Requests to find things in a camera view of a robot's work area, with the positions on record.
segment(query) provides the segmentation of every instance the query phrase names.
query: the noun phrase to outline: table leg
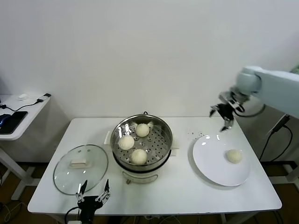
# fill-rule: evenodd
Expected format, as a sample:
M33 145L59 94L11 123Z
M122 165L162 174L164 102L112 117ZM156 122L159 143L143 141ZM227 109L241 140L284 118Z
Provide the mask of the table leg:
M9 174L10 174L10 170L7 169L7 171L5 172L5 174L2 176L2 184L4 183L4 181L6 180L6 178L8 177Z
M23 170L10 156L0 147L0 162L21 179L18 187L11 196L11 200L18 200L26 186L37 186L40 179L31 177L34 167L29 167L27 171Z
M28 173L23 170L12 158L10 158L10 156L4 152L1 147L0 162L25 183L31 184L33 182L33 178L28 175Z
M35 167L29 167L27 169L27 174L29 176L31 176L34 170L35 170ZM37 186L40 180L41 179L37 179L37 178L33 179L33 181L30 184L25 183L24 181L21 180L18 187L15 189L13 195L11 196L11 200L13 200L13 201L19 200L19 198L20 198L21 194L23 193L26 186Z
M232 217L230 220L226 221L222 224L242 224L243 222L247 221L254 215L256 215L258 212L250 212L250 213L238 213L234 217Z
M292 183L299 190L299 167L294 170L288 164L284 165L285 170L289 173L287 176L269 176L272 184L289 184Z

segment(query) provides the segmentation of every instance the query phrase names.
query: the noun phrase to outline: white wall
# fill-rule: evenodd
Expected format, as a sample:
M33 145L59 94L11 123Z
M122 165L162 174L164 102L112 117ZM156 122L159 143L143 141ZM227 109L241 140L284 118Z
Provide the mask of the white wall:
M242 66L299 62L298 8L296 0L2 0L1 91L53 94L47 130L56 137L42 144L58 141L74 117L207 116ZM240 121L249 139L253 122Z

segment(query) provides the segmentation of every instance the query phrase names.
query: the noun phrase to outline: power cord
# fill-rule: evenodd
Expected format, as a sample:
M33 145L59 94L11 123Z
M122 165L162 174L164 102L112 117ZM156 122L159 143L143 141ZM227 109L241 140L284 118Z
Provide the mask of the power cord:
M166 217L166 218L163 218L162 217L162 221L161 222L159 222L159 224L162 224L164 221L166 221L168 218L171 218L171 217L174 217L176 220L177 220L177 222L179 223L179 224L181 224L181 222L179 221L179 219L177 218L177 217L175 217L175 216L168 216L168 217Z
M274 134L274 132L272 131L271 134L269 135L267 141L266 141L265 146L263 147L262 154L260 155L260 158L258 159L259 161L262 159L263 153L265 152L266 147L267 147L267 145L268 145L268 143L269 143L269 140L270 140L270 138L272 137L273 134Z
M284 224L284 221L279 213L279 211L273 211L273 214L275 215L276 221L278 224Z
M273 211L273 214L274 214L274 216L275 216L275 219L276 219L277 224L284 224L284 220L282 219L282 217L281 217L279 211ZM253 216L253 218L254 218L256 224L259 224L259 222L257 221L256 216Z
M282 152L279 156L277 156L275 159L273 159L273 160L271 160L271 161L274 161L274 160L278 159L278 158L279 158L280 156L282 156L282 155L285 153L285 151L288 149L288 147L290 146L291 141L292 141L292 139L293 139L293 133L292 133L292 131L290 130L290 128L289 128L288 126L285 125L289 120L290 120L290 116L289 116L288 114L285 114L285 115L283 115L283 116L279 119L279 121L276 123L276 125L272 128L271 133L270 133L270 135L269 135L269 137L268 137L268 139L267 139L267 141L266 141L266 144L265 144L265 146L263 147L262 154L261 154L260 157L259 157L259 161L262 159L262 156L263 156L263 154L264 154L264 152L265 152L265 150L266 150L266 147L267 147L267 145L268 145L268 143L269 143L270 138L273 136L274 133L278 132L282 127L283 127L283 128L286 128L286 129L288 129L288 130L290 131L290 133L291 133L291 139L290 139L290 142L289 142L289 144L287 145L287 147L283 150L283 152Z
M39 103L39 101L36 101L34 104L28 104L28 105L21 106L20 108L18 108L18 109L16 109L16 110L11 109L10 107L6 106L6 104L2 104L2 105L0 105L0 107L1 107L2 109L7 108L7 109L9 109L9 110L11 110L11 111L17 112L17 111L19 111L20 109L22 109L22 108L24 108L24 107L26 107L26 106L33 106L33 105L35 105L35 104L37 104L37 103Z
M64 224L67 224L67 216L69 215L69 213L75 209L79 209L79 207L74 207L74 208L71 208L70 210L68 210L64 216Z
M285 149L282 151L282 153L279 154L277 157L275 157L275 158L274 158L273 160L271 160L270 162L273 162L274 160L276 160L276 159L278 159L280 156L282 156L282 155L286 152L286 150L289 148L289 146L290 146L290 144L291 144L291 142L292 142L292 140L293 140L293 132L291 131L291 129L290 129L288 126L286 126L286 125L284 125L283 127L289 130L289 132L290 132L290 134L291 134L290 141L289 141L288 145L285 147Z
M286 128L287 130L289 130L289 132L290 132L290 134L291 134L289 143L288 143L288 145L285 147L285 149L282 151L282 153L279 154L277 157L275 157L275 158L274 158L273 160L271 160L270 162L273 162L274 160L276 160L276 159L278 159L280 156L282 156L282 155L286 152L286 150L289 148L289 146L290 146L290 144L291 144L291 142L292 142L292 140L293 140L293 132L291 131L291 129L290 129L288 126L286 126L286 125L283 125L283 128ZM269 140L270 140L270 138L272 137L272 135L273 135L274 133L275 133L275 132L272 131L271 134L269 135L269 137L268 137L268 139L267 139L267 141L266 141L266 144L265 144L265 146L263 147L263 151L262 151L262 154L261 154L259 160L261 160L261 158L262 158L262 156L263 156L263 154L264 154L264 152L265 152L265 150L266 150L266 147L267 147L267 145L268 145L268 143L269 143Z
M11 210L9 209L9 205L11 203L14 203L14 202L19 202L16 206L14 206ZM24 202L21 202L19 200L17 201L10 201L8 202L7 204L3 204L3 207L6 208L8 210L8 213L5 215L4 217L4 222L2 224L8 224L10 223L13 219L15 219L18 214L21 212L21 209L22 209L22 205L24 205L25 207L27 207L27 205L24 203ZM19 210L17 211L17 213L12 217L12 212L17 209L19 207Z
M1 104L1 105L0 105L0 108L2 108L2 109L7 108L7 109L9 109L9 110L11 110L11 111L17 112L17 111L19 111L20 109L22 109L22 108L24 108L24 107L27 107L27 106L33 106L33 105L35 105L35 104L41 103L41 102L43 102L44 100L46 100L46 99L47 99L48 97L50 97L50 96L51 96L51 94L46 93L45 95L43 95L42 97L40 97L39 99L37 99L36 102L35 102L34 104L24 105L24 106L19 107L19 108L16 109L16 110L11 109L11 108L8 107L6 104Z

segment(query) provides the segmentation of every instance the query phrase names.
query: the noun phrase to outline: white tabletop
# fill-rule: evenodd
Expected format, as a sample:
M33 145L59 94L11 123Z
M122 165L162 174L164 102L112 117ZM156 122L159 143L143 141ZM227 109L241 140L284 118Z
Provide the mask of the white tabletop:
M29 95L28 99L20 101L18 100L18 95L0 95L1 103L0 104L6 104L8 107L10 107L13 110L16 110L24 105L33 104L36 102L38 98L43 96L43 94L37 95ZM31 124L31 122L34 120L34 118L38 115L38 113L43 109L43 107L47 104L50 98L47 98L45 101L38 103L33 106L27 106L19 111L27 111L28 114L24 118L24 120L17 126L17 128L14 130L11 134L0 134L0 140L16 140L19 137L22 136L24 131L28 128L28 126ZM0 115L1 114L13 114L14 112L9 109L1 109L0 108Z
M231 144L242 148L251 164L248 180L238 187L224 187L209 181L192 161L195 138L218 133L223 125L220 117L163 118L179 141L180 149L163 165L157 180L148 184L126 184L110 149L109 165L103 180L86 195L98 195L109 179L111 197L97 215L169 215L229 213L277 210L282 204L237 122L225 133ZM77 206L75 196L59 192L53 182L53 171L60 158L83 144L103 145L107 131L122 119L86 118L70 123L28 205L33 213L65 214Z

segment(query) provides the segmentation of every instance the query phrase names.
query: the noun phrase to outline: cable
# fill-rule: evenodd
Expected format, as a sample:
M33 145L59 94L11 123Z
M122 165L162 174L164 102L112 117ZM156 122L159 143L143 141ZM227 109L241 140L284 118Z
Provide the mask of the cable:
M252 118L252 117L255 117L255 116L257 116L257 115L260 115L262 112L264 112L265 109L266 109L266 104L264 104L264 105L262 106L262 108L261 108L258 112L254 113L254 114L251 114L251 115L242 115L242 114L237 113L236 110L234 110L234 112L235 112L235 114L236 114L237 116L239 116L239 117L241 117L241 118Z
M129 218L130 216L128 216L121 224L124 224Z
M284 220L282 219L282 217L281 217L279 211L275 211L275 212L278 214L279 219L280 219L280 221L281 221L281 224L284 224Z
M259 161L262 159L263 153L265 152L266 147L267 147L267 145L268 145L268 143L269 143L269 140L270 140L270 138L271 138L271 136L272 136L273 134L274 134L274 132L271 132L271 134L269 135L269 137L268 137L268 139L267 139L267 141L266 141L266 144L265 144L265 146L263 147L262 154L261 154L260 158L258 159Z
M168 217L166 217L166 218L163 218L162 217L162 221L161 222L159 222L159 224L162 224L164 221L166 221L168 218L170 218L170 217L174 217L176 220L177 220L177 222L179 223L179 224L181 224L181 222L179 221L179 219L178 218L176 218L175 216L168 216Z
M255 216L253 216L253 218L254 218L254 220L255 220L256 224L259 224L259 223L258 223L258 221L257 221L257 219L256 219L256 217L255 217Z
M66 214L65 214L65 216L64 216L64 224L67 224L67 215L71 212L71 211L73 211L73 210L75 210L75 209L78 209L79 207L74 207L74 208L71 208L70 210L68 210L67 212L66 212Z
M11 210L9 209L8 205L11 204L11 203L14 203L14 202L19 202L16 206L14 206ZM27 207L27 205L19 200L16 200L16 201L10 201L8 202L7 204L4 204L3 206L8 210L8 213L5 215L4 217L4 222L3 224L7 224L7 223L10 223L13 219L15 219L18 214L21 212L21 209L22 209L22 205L25 205L25 207ZM12 217L12 212L18 207L19 207L19 210L17 211L17 213L15 214L15 216Z
M290 132L290 134L291 134L289 144L285 147L285 149L282 151L281 154L279 154L275 159L271 160L270 162L273 162L274 160L276 160L276 159L278 159L280 156L282 156L282 155L285 153L285 151L288 149L288 147L290 146L290 144L291 144L291 142L292 142L292 140L293 140L293 132L291 131L291 129L290 129L288 126L286 126L286 125L283 125L283 127L286 128L286 129L288 129L289 132Z
M34 104L28 104L28 105L21 106L21 107L20 107L19 109L17 109L17 110L11 109L10 107L6 106L5 104L1 105L1 108L2 108L2 109L7 108L7 109L9 109L9 110L11 110L11 111L17 112L17 111L19 111L20 109L22 109L22 108L24 108L24 107L26 107L26 106L33 106L33 105L35 105L35 104L37 104L37 103L39 103L39 101L36 101Z
M154 217L153 217L153 216L149 216L149 218L146 218L146 216L144 216L144 218L145 218L146 220L151 220L151 219L153 219Z
M275 219L276 219L277 224L280 224L280 221L282 222L281 224L284 223L282 219L278 218L276 211L273 211L273 214L274 214L274 216L275 216Z

